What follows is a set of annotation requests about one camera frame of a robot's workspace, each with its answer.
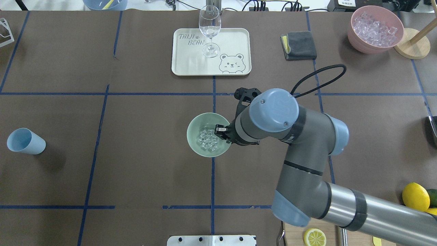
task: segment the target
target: brown table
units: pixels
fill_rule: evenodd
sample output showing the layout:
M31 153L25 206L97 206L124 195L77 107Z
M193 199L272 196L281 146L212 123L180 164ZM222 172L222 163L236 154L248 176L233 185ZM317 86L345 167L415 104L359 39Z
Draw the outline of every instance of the brown table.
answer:
M400 15L416 29L434 17ZM224 28L250 33L250 74L178 77L173 33L196 28L197 11L0 17L16 38L0 49L1 245L165 245L170 235L202 234L274 245L280 222L269 208L287 145L265 139L203 158L187 144L187 125L203 112L232 120L237 88L290 90L337 63L348 68L340 80L298 99L349 126L348 146L331 161L336 183L396 203L410 182L437 187L437 152L423 133L423 119L437 114L435 31L430 54L413 62L393 49L356 51L346 37L350 13L224 11ZM317 59L286 61L279 36L309 29ZM312 77L298 92L338 73ZM9 151L19 127L44 138L46 150Z

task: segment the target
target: wooden cutting board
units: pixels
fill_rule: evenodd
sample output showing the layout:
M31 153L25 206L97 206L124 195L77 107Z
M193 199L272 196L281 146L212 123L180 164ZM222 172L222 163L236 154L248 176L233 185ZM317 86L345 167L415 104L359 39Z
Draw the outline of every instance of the wooden cutting board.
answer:
M307 227L292 226L284 223L285 242L289 246L305 246L303 234L310 228L322 230L326 235L326 246L340 245L337 241L337 226L325 221L311 219ZM373 246L373 237L361 232L347 231L347 243L350 246ZM382 246L396 246L395 243L382 239Z

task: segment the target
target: bear drawing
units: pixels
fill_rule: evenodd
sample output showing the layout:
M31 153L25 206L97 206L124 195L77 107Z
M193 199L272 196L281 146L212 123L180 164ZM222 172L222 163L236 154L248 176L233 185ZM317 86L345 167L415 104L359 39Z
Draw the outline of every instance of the bear drawing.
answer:
M220 59L222 59L222 62L220 63L219 69L224 74L242 74L246 69L242 54L236 54L235 56L222 54L220 55Z

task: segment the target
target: green bowl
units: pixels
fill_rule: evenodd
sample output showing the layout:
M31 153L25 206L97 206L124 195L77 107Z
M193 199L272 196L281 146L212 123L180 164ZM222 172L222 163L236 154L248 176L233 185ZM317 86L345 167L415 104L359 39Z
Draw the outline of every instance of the green bowl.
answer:
M204 150L197 142L201 131L215 129L216 124L228 126L229 121L219 114L208 112L196 116L190 122L187 129L187 141L194 152L204 157L216 157L229 149L231 144L226 143L226 141L222 139L219 139L218 147L215 151Z

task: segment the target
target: white floor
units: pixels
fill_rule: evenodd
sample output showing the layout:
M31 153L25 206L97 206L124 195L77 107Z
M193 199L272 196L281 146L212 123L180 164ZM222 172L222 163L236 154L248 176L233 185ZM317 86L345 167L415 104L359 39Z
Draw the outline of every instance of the white floor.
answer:
M166 5L165 0L127 0L127 8L139 9L139 10L163 10L170 11L171 7ZM193 7L201 8L205 5L205 0L181 0ZM85 7L82 0L23 0L24 4L29 10L41 10L41 11L83 11L88 10ZM222 0L222 8L230 7L236 10L242 10L247 0ZM309 7L309 9L326 8L329 0L299 0L303 6ZM176 10L193 10L179 2L176 3ZM270 11L280 11L284 5L284 2L270 2L267 3L267 7ZM248 11L248 7L252 7L253 3L250 3L245 11ZM1 10L20 10L15 0L0 0ZM420 1L420 5L414 10L414 12L433 12L431 6L423 4L423 0Z

